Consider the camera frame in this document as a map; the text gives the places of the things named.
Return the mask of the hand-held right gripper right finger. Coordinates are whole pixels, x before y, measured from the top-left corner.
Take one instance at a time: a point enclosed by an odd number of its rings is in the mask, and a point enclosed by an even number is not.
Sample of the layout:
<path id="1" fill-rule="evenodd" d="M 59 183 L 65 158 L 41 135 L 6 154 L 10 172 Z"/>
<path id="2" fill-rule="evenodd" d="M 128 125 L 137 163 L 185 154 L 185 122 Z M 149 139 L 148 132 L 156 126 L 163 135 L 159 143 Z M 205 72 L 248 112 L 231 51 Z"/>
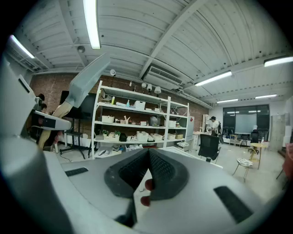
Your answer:
<path id="1" fill-rule="evenodd" d="M 151 201 L 171 199 L 178 195 L 189 180 L 187 167 L 174 152 L 150 149 L 149 171 L 152 175 Z"/>

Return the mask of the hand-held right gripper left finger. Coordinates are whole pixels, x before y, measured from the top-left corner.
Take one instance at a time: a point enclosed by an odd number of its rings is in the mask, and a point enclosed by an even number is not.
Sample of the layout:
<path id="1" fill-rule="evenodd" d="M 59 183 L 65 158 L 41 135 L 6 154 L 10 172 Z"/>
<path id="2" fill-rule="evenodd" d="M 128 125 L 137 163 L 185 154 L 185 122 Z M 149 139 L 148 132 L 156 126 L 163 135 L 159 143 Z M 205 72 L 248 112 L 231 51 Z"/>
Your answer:
<path id="1" fill-rule="evenodd" d="M 134 150 L 126 158 L 114 163 L 104 173 L 104 181 L 111 192 L 131 198 L 149 169 L 149 150 Z"/>

